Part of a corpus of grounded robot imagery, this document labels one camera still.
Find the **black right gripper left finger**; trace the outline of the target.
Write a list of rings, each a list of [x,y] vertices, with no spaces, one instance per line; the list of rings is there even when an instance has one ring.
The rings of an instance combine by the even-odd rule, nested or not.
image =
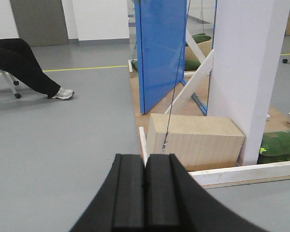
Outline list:
[[[116,154],[93,200],[72,232],[143,232],[144,164],[141,156]]]

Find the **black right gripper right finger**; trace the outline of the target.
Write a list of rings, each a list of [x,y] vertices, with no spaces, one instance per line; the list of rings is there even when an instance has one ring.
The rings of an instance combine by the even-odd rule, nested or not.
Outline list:
[[[152,154],[145,168],[149,232],[262,232],[233,212],[186,171],[174,154]]]

